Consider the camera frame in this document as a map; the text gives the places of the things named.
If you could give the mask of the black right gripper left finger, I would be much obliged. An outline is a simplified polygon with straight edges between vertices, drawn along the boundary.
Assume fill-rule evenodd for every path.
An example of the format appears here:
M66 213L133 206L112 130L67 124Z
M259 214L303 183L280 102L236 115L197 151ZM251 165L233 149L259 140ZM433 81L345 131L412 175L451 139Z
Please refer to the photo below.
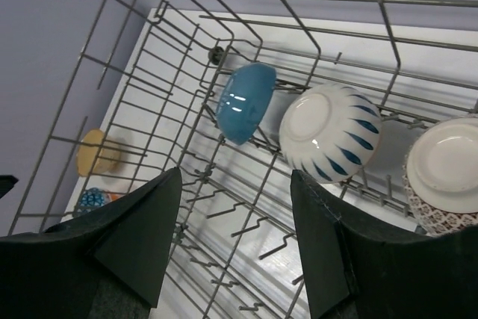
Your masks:
M158 304L181 201L174 167L41 233L1 239L3 318L147 318Z

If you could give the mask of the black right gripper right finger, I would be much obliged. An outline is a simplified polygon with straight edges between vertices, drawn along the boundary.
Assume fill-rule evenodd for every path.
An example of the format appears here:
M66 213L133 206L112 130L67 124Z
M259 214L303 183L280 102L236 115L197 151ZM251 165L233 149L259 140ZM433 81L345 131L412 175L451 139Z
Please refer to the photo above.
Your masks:
M477 228L431 238L386 223L291 174L313 318L475 318Z

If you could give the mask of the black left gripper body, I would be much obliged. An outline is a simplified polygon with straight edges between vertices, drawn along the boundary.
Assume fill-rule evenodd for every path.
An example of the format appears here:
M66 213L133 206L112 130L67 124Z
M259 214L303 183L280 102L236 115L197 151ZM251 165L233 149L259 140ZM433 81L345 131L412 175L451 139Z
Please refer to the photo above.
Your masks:
M11 191L17 182L18 178L13 175L0 175L0 198Z

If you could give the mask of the tan bowl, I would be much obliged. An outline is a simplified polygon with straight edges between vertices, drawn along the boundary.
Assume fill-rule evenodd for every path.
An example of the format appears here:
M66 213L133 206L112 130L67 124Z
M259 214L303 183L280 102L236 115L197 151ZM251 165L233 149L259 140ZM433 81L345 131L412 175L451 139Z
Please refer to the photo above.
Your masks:
M116 138L107 136L101 129L88 131L78 147L77 173L80 177L114 173L127 159L125 148Z

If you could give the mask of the white bowl orange rim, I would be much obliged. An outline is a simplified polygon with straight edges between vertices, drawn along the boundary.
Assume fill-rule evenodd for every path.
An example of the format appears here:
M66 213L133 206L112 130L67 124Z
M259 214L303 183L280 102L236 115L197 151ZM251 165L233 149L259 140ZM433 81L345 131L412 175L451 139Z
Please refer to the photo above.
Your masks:
M286 110L279 145L288 165L321 184L347 180L371 160L382 135L378 108L360 91L322 84Z

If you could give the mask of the orange bowl under stack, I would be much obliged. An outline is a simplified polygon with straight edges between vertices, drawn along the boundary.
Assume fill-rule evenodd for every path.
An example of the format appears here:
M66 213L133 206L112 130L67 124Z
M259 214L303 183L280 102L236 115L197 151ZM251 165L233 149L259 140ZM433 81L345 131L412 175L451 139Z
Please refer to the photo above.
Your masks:
M113 201L118 200L121 197L123 197L123 195L121 193L105 192L105 201L106 202L113 202Z

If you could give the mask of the blue white patterned bowl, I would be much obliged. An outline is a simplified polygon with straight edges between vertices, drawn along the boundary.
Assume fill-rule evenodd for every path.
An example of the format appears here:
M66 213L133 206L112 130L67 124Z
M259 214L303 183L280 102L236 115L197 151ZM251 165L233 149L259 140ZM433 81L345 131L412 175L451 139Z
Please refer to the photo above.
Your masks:
M81 195L75 215L80 216L102 207L110 202L110 197L100 188L89 188Z

